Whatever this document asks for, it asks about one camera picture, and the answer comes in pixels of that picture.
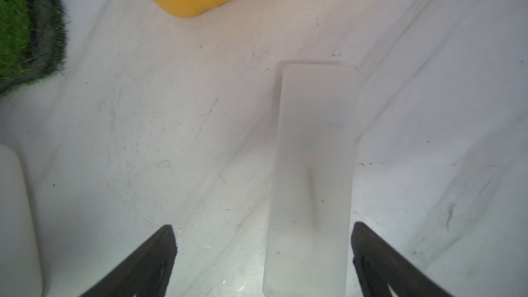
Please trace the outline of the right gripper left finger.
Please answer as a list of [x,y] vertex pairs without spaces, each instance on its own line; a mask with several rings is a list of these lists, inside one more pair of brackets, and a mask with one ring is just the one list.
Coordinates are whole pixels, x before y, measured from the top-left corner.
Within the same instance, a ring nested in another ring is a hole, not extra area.
[[164,296],[177,256],[171,225],[160,227],[84,296]]

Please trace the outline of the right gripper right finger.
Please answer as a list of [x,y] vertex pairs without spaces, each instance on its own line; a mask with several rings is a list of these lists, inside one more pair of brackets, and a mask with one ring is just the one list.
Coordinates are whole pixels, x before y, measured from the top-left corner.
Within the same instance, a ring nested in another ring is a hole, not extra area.
[[364,296],[450,295],[363,222],[357,221],[353,226],[351,248]]

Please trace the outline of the clear pencil case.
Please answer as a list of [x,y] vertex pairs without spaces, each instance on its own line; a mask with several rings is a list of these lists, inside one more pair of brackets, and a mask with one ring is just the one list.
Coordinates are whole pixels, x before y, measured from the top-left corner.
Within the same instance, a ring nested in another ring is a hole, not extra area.
[[345,295],[358,82],[346,65],[283,71],[266,296]]

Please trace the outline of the white plastic storage box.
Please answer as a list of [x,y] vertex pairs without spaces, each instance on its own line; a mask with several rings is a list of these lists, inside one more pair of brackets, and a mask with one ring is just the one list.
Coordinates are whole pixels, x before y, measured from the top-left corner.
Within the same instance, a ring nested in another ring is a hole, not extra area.
[[1,295],[41,296],[43,279],[23,170],[1,146]]

